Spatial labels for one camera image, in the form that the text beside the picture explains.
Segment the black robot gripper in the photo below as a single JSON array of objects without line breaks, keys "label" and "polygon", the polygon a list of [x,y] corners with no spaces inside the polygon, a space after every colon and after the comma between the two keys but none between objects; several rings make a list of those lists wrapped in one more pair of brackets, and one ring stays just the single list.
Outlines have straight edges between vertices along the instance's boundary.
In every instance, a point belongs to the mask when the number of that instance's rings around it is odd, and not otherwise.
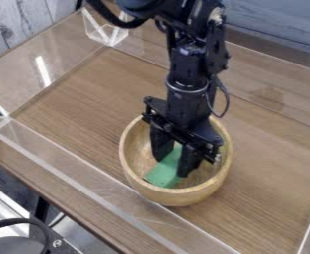
[{"label": "black robot gripper", "polygon": [[162,161],[178,142],[182,154],[178,164],[178,176],[186,178],[203,160],[216,160],[222,135],[208,122],[210,117],[221,118],[212,107],[216,89],[223,89],[216,77],[195,83],[182,83],[174,78],[166,80],[167,97],[146,97],[143,120],[150,124],[152,156]]}]

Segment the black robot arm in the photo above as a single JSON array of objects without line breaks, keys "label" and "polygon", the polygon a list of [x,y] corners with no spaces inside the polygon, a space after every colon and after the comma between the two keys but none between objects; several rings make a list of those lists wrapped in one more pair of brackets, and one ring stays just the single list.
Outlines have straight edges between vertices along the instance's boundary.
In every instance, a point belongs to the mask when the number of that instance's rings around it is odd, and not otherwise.
[{"label": "black robot arm", "polygon": [[176,176],[186,177],[203,161],[214,162],[225,140],[210,118],[218,92],[227,89],[219,73],[229,68],[226,6],[221,0],[115,0],[132,19],[121,20],[103,3],[87,0],[116,27],[133,29],[152,20],[166,34],[170,71],[167,97],[146,97],[143,120],[150,124],[151,149],[160,161],[182,145]]}]

